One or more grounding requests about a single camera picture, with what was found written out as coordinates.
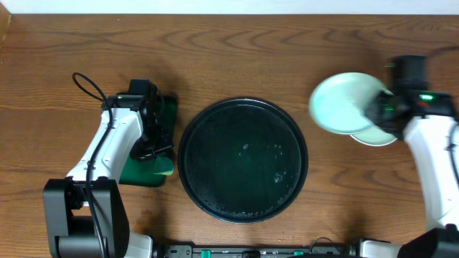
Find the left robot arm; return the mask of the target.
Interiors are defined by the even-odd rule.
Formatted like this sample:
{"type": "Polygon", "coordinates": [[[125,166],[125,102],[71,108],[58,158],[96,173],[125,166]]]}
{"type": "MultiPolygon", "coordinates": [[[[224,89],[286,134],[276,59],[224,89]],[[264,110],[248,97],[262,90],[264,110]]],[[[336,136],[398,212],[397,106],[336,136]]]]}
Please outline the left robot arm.
{"type": "Polygon", "coordinates": [[[114,95],[77,165],[43,190],[53,257],[162,257],[153,237],[131,230],[119,186],[157,187],[174,172],[174,97],[114,95]]]}

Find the pale green plate front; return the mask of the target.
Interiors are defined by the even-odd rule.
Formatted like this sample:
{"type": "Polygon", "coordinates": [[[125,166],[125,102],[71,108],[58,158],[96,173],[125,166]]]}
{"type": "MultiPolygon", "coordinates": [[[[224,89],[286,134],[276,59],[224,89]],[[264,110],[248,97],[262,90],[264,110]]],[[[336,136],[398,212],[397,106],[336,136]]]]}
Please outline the pale green plate front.
{"type": "Polygon", "coordinates": [[[360,72],[345,72],[321,82],[309,99],[314,122],[335,134],[352,135],[374,124],[364,114],[379,94],[390,94],[377,78],[360,72]]]}

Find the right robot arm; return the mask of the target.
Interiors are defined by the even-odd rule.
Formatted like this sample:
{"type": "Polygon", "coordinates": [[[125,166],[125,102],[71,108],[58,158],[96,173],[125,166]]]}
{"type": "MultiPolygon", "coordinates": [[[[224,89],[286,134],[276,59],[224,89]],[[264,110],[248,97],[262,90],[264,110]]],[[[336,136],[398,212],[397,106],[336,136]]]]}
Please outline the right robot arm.
{"type": "Polygon", "coordinates": [[[458,112],[453,97],[429,88],[427,58],[393,58],[391,93],[377,95],[365,116],[403,140],[413,155],[426,214],[426,232],[396,245],[363,240],[360,257],[458,258],[458,112]]]}

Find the green yellow sponge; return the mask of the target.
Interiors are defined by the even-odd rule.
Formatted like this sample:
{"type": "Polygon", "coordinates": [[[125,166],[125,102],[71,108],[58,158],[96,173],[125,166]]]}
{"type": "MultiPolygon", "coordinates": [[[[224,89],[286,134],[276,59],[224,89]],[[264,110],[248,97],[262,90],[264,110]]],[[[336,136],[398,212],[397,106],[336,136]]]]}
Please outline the green yellow sponge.
{"type": "Polygon", "coordinates": [[[174,172],[174,162],[166,156],[157,156],[154,160],[153,174],[171,176],[174,172]]]}

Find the pale green plate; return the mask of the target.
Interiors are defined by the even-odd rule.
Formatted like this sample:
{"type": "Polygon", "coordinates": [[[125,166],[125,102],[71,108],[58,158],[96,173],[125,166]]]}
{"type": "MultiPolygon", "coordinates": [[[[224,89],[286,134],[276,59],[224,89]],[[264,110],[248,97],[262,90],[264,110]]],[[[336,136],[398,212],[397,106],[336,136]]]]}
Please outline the pale green plate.
{"type": "Polygon", "coordinates": [[[335,134],[352,135],[374,124],[364,114],[379,94],[390,94],[377,78],[360,72],[345,72],[321,82],[309,99],[314,122],[335,134]]]}
{"type": "Polygon", "coordinates": [[[389,145],[397,140],[394,135],[386,133],[377,126],[352,134],[351,137],[359,143],[373,147],[389,145]]]}

